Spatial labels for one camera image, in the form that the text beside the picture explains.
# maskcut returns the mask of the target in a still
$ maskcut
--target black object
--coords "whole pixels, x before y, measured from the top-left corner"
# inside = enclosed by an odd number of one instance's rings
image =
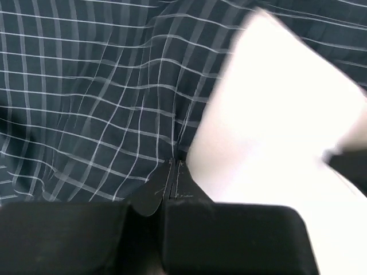
[[[171,160],[123,202],[0,210],[0,274],[317,275],[292,209],[213,203]]]
[[[351,181],[367,196],[367,150],[344,152],[333,155],[329,161],[331,168]]]

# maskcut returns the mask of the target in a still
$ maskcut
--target plaid shirt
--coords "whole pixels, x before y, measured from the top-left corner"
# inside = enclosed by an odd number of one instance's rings
[[[363,3],[0,0],[0,202],[118,201],[184,159],[257,5],[367,86]]]

